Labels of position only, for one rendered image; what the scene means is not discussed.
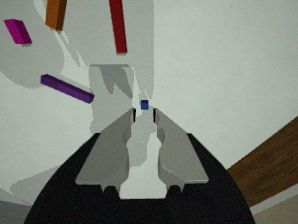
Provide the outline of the magenta rod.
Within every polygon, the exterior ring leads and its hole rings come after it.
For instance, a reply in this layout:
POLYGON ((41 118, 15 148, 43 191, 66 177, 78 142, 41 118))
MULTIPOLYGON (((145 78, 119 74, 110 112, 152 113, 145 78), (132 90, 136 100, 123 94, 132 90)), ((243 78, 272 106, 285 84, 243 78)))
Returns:
POLYGON ((23 21, 16 19, 3 20, 7 26, 15 44, 29 44, 32 40, 27 32, 23 21))

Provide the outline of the dark red rod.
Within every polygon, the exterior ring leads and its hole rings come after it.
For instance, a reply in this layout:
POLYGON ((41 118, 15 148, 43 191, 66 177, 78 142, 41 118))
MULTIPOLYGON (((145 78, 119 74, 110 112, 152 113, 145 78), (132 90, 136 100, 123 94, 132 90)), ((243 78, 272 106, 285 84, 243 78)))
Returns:
POLYGON ((109 0, 117 53, 127 53, 122 0, 109 0))

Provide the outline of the orange rod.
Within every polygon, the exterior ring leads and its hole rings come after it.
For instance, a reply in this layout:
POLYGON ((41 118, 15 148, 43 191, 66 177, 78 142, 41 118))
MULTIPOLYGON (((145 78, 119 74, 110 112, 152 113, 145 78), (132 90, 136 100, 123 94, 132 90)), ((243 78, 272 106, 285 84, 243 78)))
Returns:
POLYGON ((63 30, 67 0, 47 0, 45 25, 63 30))

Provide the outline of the small blue block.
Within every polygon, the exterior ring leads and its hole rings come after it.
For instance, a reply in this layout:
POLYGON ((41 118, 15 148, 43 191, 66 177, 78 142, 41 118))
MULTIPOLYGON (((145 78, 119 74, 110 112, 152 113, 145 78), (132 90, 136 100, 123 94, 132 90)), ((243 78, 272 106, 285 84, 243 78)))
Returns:
POLYGON ((141 110, 148 110, 148 100, 141 100, 141 110))

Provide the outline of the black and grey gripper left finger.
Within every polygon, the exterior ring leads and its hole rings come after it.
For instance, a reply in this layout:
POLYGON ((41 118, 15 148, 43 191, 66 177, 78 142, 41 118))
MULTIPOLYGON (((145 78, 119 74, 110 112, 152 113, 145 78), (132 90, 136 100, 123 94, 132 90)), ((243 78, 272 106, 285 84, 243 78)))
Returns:
POLYGON ((24 224, 54 224, 73 209, 103 199, 104 189, 129 176, 127 142, 136 108, 95 133, 52 175, 32 205, 24 224))

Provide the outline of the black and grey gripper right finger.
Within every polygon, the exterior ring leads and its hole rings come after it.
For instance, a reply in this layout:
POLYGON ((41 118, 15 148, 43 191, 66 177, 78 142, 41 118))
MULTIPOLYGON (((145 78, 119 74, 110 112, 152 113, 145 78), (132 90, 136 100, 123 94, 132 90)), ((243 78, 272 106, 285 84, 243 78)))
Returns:
POLYGON ((157 138, 158 177, 168 189, 178 185, 182 198, 200 202, 230 224, 256 224, 250 208, 228 171, 191 134, 162 113, 153 109, 157 138))

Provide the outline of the dark purple rod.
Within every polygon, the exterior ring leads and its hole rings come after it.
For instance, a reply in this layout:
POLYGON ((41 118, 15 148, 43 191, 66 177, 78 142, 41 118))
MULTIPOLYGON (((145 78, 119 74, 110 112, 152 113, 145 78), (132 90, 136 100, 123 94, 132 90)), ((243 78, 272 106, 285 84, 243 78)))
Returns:
POLYGON ((41 75, 40 83, 90 104, 94 95, 49 74, 41 75))

